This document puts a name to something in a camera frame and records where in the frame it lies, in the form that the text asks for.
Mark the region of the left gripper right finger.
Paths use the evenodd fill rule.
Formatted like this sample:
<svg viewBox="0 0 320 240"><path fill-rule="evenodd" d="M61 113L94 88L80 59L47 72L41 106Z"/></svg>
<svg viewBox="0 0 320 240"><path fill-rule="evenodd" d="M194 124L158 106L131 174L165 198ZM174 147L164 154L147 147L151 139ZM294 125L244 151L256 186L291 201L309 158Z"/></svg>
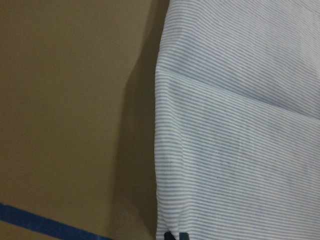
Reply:
<svg viewBox="0 0 320 240"><path fill-rule="evenodd" d="M179 240L189 240L189 234L187 232L180 232Z"/></svg>

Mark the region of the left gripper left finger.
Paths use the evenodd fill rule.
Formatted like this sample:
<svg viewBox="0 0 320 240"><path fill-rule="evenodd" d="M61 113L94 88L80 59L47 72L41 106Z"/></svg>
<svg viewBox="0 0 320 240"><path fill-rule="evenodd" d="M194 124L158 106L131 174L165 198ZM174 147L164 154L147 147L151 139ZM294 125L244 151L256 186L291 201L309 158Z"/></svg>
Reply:
<svg viewBox="0 0 320 240"><path fill-rule="evenodd" d="M176 240L176 239L175 239L175 236L170 231L167 231L164 233L164 240Z"/></svg>

